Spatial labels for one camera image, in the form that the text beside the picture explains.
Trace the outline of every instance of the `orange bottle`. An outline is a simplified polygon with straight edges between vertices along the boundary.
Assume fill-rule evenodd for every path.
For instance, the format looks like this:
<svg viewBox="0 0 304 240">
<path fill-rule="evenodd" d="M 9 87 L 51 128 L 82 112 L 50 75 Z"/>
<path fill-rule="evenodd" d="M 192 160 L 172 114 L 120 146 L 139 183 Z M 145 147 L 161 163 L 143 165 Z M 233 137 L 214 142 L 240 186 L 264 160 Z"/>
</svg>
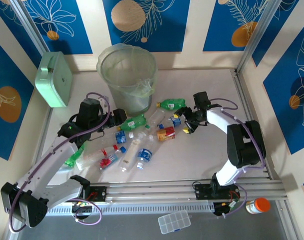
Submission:
<svg viewBox="0 0 304 240">
<path fill-rule="evenodd" d="M 250 214 L 261 214 L 261 213 L 265 213 L 268 212 L 269 209 L 271 209 L 271 204 L 270 202 L 264 198 L 264 197 L 260 197 L 257 198 L 253 201 L 248 201 L 246 203 L 246 210 L 250 213 Z"/>
</svg>

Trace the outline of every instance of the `white platform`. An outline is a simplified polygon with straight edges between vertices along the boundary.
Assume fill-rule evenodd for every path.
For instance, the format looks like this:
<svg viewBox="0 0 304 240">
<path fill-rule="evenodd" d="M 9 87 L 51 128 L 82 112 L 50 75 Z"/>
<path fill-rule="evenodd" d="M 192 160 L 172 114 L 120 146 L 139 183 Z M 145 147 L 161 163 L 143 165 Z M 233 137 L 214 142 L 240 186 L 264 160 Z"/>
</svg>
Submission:
<svg viewBox="0 0 304 240">
<path fill-rule="evenodd" d="M 186 105 L 193 108 L 193 94 L 203 91 L 207 92 L 210 99 L 226 98 L 236 102 L 240 108 L 233 114 L 239 119 L 246 120 L 232 74 L 228 69 L 159 71 L 152 106 L 145 116 L 149 118 L 156 109 L 156 102 L 167 98 L 184 98 Z M 79 105 L 88 92 L 98 92 L 108 96 L 112 109 L 115 109 L 107 84 L 96 72 L 82 72 L 74 75 L 68 107 L 53 110 L 44 151 L 50 146 L 60 127 L 78 112 Z M 227 106 L 225 102 L 217 103 Z M 151 162 L 143 170 L 133 168 L 129 173 L 123 173 L 115 164 L 100 175 L 96 167 L 83 171 L 75 167 L 69 171 L 59 171 L 49 184 L 60 184 L 75 174 L 86 177 L 92 183 L 210 179 L 227 160 L 226 142 L 225 133 L 215 126 L 200 126 L 191 135 L 179 131 L 175 139 L 163 142 L 153 155 Z M 253 171 L 244 176 L 267 177 L 268 175 L 263 171 Z"/>
</svg>

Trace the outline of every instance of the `blue bottle cap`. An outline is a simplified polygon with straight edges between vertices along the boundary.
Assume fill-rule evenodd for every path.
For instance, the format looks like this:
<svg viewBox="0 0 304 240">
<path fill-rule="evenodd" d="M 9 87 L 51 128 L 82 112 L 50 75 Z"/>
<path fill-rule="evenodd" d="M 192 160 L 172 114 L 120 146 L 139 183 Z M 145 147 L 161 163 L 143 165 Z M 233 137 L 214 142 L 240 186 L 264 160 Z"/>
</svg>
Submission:
<svg viewBox="0 0 304 240">
<path fill-rule="evenodd" d="M 125 147 L 123 147 L 123 146 L 122 146 L 122 147 L 120 147 L 120 150 L 121 150 L 121 152 L 122 152 L 122 153 L 125 153 L 125 152 L 126 152 L 126 148 L 125 148 Z"/>
</svg>

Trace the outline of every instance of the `orange circle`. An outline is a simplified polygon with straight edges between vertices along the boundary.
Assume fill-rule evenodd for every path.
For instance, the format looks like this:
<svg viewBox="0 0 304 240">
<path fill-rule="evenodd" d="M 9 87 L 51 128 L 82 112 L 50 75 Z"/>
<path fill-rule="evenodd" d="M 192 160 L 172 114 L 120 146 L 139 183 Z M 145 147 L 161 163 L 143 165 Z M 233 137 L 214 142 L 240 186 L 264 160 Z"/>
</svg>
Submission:
<svg viewBox="0 0 304 240">
<path fill-rule="evenodd" d="M 0 117 L 6 122 L 14 123 L 20 116 L 21 108 L 21 97 L 18 91 L 11 86 L 2 87 L 0 89 Z"/>
<path fill-rule="evenodd" d="M 290 98 L 290 107 L 292 109 L 297 109 L 300 106 L 300 98 L 297 95 L 293 95 Z"/>
<path fill-rule="evenodd" d="M 58 40 L 58 38 L 59 38 L 59 35 L 57 34 L 57 32 L 52 31 L 52 30 L 48 31 L 48 32 L 46 33 L 46 35 L 47 35 L 47 37 L 48 37 L 49 39 L 51 39 L 51 40 L 53 40 L 53 41 L 56 41 L 56 40 Z"/>
<path fill-rule="evenodd" d="M 258 211 L 268 212 L 271 209 L 271 204 L 266 198 L 260 197 L 255 200 L 255 207 Z"/>
<path fill-rule="evenodd" d="M 232 36 L 232 44 L 235 47 L 245 47 L 253 31 L 255 30 L 256 25 L 256 21 L 251 21 L 248 24 L 240 26 L 238 29 L 236 29 Z"/>
</svg>

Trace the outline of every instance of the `metal frame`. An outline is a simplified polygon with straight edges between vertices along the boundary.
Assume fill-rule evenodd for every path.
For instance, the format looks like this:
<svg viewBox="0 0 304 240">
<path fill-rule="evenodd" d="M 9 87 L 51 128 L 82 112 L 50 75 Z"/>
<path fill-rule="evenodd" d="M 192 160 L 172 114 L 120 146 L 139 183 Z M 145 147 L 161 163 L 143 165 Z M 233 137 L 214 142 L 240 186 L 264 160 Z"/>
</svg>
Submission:
<svg viewBox="0 0 304 240">
<path fill-rule="evenodd" d="M 246 63 L 252 57 L 253 52 L 255 51 L 258 43 L 260 42 L 271 20 L 273 19 L 274 14 L 278 9 L 278 7 L 280 6 L 281 2 L 282 0 L 270 0 L 269 3 L 267 4 L 259 20 L 259 24 L 257 24 L 257 27 L 255 28 L 251 38 L 249 39 L 244 49 L 242 58 L 236 68 L 236 74 L 242 72 Z"/>
<path fill-rule="evenodd" d="M 44 39 L 42 38 L 39 30 L 37 29 L 27 9 L 25 8 L 24 3 L 21 0 L 9 0 L 9 1 L 11 3 L 11 7 L 13 11 L 17 15 L 20 22 L 22 23 L 25 31 L 31 38 L 32 42 L 34 43 L 39 53 L 43 55 L 43 53 L 45 53 L 46 51 L 49 52 L 49 49 Z"/>
</svg>

